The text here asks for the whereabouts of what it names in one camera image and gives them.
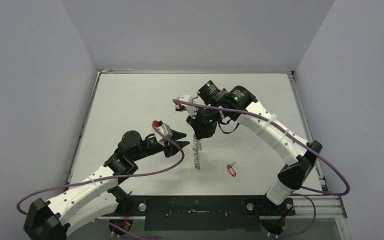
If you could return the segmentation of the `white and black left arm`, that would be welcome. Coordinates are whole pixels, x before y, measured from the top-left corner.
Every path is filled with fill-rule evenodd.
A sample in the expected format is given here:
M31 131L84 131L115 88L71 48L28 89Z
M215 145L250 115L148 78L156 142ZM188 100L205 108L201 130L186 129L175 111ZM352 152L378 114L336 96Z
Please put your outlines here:
M158 122L154 133L142 138L136 130L121 137L114 153L83 181L64 185L65 191L48 200L38 198L25 213L24 232L32 240L65 240L82 226L104 215L124 215L133 203L120 187L121 183L137 177L136 161L158 153L169 158L183 154L190 144L186 133L172 130Z

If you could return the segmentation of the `metal ring disc with keyrings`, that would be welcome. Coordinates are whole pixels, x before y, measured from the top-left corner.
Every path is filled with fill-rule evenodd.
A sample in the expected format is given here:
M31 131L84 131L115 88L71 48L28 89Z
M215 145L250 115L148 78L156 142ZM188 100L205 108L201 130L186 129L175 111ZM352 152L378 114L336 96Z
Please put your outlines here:
M200 166L200 151L202 150L202 141L197 139L196 134L193 134L193 146L192 146L192 151L193 151L193 157L194 157L194 167L197 170L201 169Z

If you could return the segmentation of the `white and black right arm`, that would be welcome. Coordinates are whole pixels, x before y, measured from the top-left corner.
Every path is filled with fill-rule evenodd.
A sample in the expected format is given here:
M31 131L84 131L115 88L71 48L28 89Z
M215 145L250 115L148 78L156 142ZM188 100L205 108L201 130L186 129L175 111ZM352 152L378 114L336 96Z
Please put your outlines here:
M196 94L204 107L197 107L190 95L180 96L174 105L176 111L187 111L186 122L192 127L196 139L212 137L216 128L224 124L223 120L228 119L251 130L284 161L277 180L262 201L266 213L276 214L282 209L284 200L302 187L316 164L316 153L322 150L322 144L316 140L310 142L290 131L243 86L219 89L210 80Z

